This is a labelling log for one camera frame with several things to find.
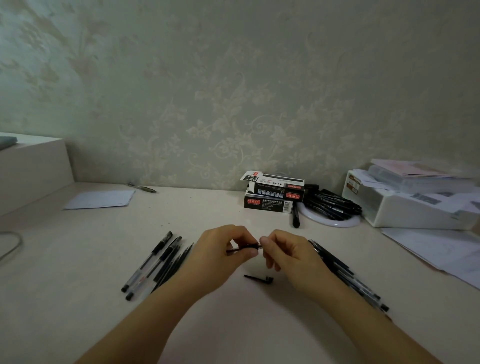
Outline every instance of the person's left hand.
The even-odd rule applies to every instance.
[[[258,255],[257,249],[245,248],[228,256],[231,240],[238,246],[258,243],[244,226],[224,225],[206,230],[172,279],[181,280],[183,285],[198,290],[201,296],[213,292],[242,263]]]

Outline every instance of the gray object on shelf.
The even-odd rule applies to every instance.
[[[15,136],[0,136],[0,150],[14,146],[17,144],[17,138]]]

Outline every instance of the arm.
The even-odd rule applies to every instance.
[[[205,231],[179,271],[76,363],[157,363],[189,308],[225,283],[242,263],[258,255],[256,249],[247,248],[227,256],[231,240],[239,246],[257,243],[243,226]]]
[[[307,239],[275,230],[260,243],[267,267],[283,269],[297,290],[328,312],[366,362],[440,363],[330,272]]]

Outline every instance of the transparent plastic box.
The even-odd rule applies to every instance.
[[[406,194],[467,193],[475,187],[475,181],[470,178],[403,177],[377,165],[370,166],[368,173],[379,182]]]

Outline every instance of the hand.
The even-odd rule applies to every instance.
[[[198,290],[201,296],[213,292],[240,265],[258,255],[257,249],[245,248],[227,256],[227,250],[232,249],[231,240],[238,246],[258,243],[244,226],[224,225],[206,230],[174,278]]]
[[[260,244],[267,268],[283,269],[297,290],[316,301],[340,282],[303,236],[274,230],[268,237],[262,236]]]

